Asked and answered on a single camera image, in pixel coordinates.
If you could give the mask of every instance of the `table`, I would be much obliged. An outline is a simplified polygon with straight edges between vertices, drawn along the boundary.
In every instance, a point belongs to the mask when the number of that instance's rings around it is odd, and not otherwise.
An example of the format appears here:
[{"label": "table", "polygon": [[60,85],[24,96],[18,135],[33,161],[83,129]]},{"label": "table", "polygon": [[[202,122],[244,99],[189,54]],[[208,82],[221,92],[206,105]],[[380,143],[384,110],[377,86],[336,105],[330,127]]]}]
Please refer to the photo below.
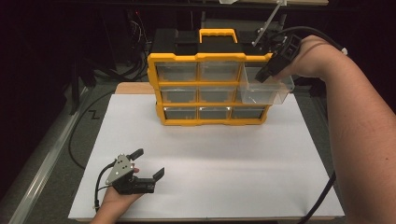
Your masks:
[{"label": "table", "polygon": [[[165,175],[122,220],[298,218],[323,191],[329,177],[293,94],[270,108],[263,125],[179,127],[161,125],[152,93],[148,83],[121,83],[112,95],[69,218],[90,220],[100,171],[141,147],[137,176],[151,177],[162,167]],[[343,215],[332,189],[314,218]]]}]

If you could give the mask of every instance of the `black cable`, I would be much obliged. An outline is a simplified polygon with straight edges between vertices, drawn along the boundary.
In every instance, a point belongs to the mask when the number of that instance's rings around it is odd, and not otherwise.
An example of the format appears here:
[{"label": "black cable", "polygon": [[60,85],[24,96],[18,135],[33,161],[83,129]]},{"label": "black cable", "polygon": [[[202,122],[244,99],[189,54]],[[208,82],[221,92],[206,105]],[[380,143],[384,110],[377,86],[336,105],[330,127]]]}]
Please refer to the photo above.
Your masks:
[{"label": "black cable", "polygon": [[331,37],[324,34],[320,30],[317,30],[317,29],[309,27],[309,26],[294,26],[294,27],[290,27],[290,28],[281,30],[281,31],[277,32],[276,34],[271,35],[269,37],[269,40],[272,40],[273,38],[275,38],[279,35],[285,34],[285,33],[295,33],[298,31],[305,31],[305,32],[311,33],[313,35],[317,35],[317,36],[323,38],[324,40],[326,40],[327,42],[329,42],[330,44],[332,44],[335,48],[337,48],[339,50],[343,49],[343,47],[341,47],[339,44],[337,44]]},{"label": "black cable", "polygon": [[109,168],[113,167],[115,163],[116,163],[116,161],[113,161],[109,165],[107,165],[105,168],[103,168],[103,170],[100,172],[100,174],[98,176],[98,179],[96,180],[95,196],[94,196],[94,207],[95,207],[96,212],[100,208],[99,199],[98,199],[100,179],[102,178],[102,175],[105,173],[105,171],[108,170]]},{"label": "black cable", "polygon": [[98,102],[99,100],[101,100],[102,98],[106,97],[107,95],[109,95],[109,94],[111,94],[111,93],[113,93],[113,92],[114,92],[114,91],[107,92],[106,94],[102,95],[101,97],[99,97],[98,99],[96,99],[95,101],[93,101],[93,102],[84,110],[84,112],[82,112],[82,114],[78,117],[78,120],[76,121],[76,124],[75,124],[75,126],[73,127],[73,130],[72,130],[72,132],[71,132],[71,134],[70,134],[69,143],[68,143],[68,151],[69,151],[70,158],[72,159],[72,161],[73,161],[79,168],[81,168],[81,169],[83,169],[83,170],[85,170],[85,167],[84,167],[83,165],[81,165],[81,164],[74,158],[73,153],[72,153],[71,145],[72,145],[72,140],[73,140],[74,133],[76,132],[76,128],[77,128],[79,122],[81,121],[82,117],[87,113],[87,111],[91,108],[91,106],[93,106],[94,104],[96,104],[96,102]]},{"label": "black cable", "polygon": [[314,213],[318,210],[320,205],[323,203],[323,200],[326,198],[326,195],[329,193],[330,189],[332,188],[332,185],[335,182],[335,172],[332,172],[332,176],[330,177],[329,181],[327,182],[326,187],[324,190],[320,193],[320,196],[317,200],[317,202],[314,204],[314,206],[309,210],[308,214],[306,214],[305,217],[301,218],[301,220],[298,222],[298,224],[304,224],[306,223],[309,218],[311,218]]}]

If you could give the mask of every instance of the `yellow storage organizer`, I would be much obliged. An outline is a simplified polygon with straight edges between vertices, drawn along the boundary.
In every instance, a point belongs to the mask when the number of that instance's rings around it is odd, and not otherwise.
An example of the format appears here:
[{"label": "yellow storage organizer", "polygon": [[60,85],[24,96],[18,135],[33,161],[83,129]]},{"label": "yellow storage organizer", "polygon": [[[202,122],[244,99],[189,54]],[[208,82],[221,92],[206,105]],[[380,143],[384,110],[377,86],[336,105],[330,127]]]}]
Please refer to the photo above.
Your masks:
[{"label": "yellow storage organizer", "polygon": [[157,30],[148,79],[158,117],[164,125],[264,123],[270,105],[293,88],[291,79],[254,80],[270,58],[238,43],[233,29]]}]

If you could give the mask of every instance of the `plastic drawer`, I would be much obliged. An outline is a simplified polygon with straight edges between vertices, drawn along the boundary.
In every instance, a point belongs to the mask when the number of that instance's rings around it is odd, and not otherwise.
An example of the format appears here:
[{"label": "plastic drawer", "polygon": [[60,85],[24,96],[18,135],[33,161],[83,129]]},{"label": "plastic drawer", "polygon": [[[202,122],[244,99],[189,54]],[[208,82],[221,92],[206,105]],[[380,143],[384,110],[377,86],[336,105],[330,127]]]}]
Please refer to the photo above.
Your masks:
[{"label": "plastic drawer", "polygon": [[232,119],[260,119],[265,106],[235,106],[231,114]]},{"label": "plastic drawer", "polygon": [[196,107],[164,107],[163,112],[167,119],[196,119]]},{"label": "plastic drawer", "polygon": [[268,77],[263,83],[255,79],[260,67],[246,67],[241,74],[239,90],[242,103],[258,105],[281,105],[286,96],[294,89],[291,77],[274,80]]},{"label": "plastic drawer", "polygon": [[236,81],[239,62],[202,62],[200,63],[202,81]]},{"label": "plastic drawer", "polygon": [[196,87],[161,87],[163,103],[194,103]]},{"label": "plastic drawer", "polygon": [[199,101],[205,103],[230,103],[236,87],[199,87]]},{"label": "plastic drawer", "polygon": [[228,106],[199,107],[199,119],[227,119],[230,112]]},{"label": "plastic drawer", "polygon": [[197,63],[155,63],[160,81],[195,81]]}]

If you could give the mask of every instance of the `dark background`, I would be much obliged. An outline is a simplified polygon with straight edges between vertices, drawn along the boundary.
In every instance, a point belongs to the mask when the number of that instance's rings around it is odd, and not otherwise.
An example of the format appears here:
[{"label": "dark background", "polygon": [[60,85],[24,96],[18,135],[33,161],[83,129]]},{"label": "dark background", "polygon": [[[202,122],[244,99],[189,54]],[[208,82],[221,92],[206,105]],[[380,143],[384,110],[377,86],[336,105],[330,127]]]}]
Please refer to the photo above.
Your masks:
[{"label": "dark background", "polygon": [[[85,84],[92,85],[92,74],[87,72],[92,68],[84,58],[113,69],[117,63],[134,63],[134,51],[129,49],[135,47],[135,40],[131,41],[128,15],[143,24],[150,41],[157,28],[190,30],[191,15],[193,27],[199,28],[204,9],[208,19],[265,21],[274,8],[249,4],[210,7],[194,1],[188,7],[189,1],[168,1],[163,6],[132,2],[2,1],[0,199],[64,108],[64,90],[71,83],[74,65],[78,64],[77,74]],[[285,28],[318,28],[347,47],[350,57],[396,110],[396,32],[394,8],[387,1],[330,0],[326,7],[282,7],[274,21],[283,13],[288,14]],[[323,85],[319,84],[317,92],[325,92]]]}]

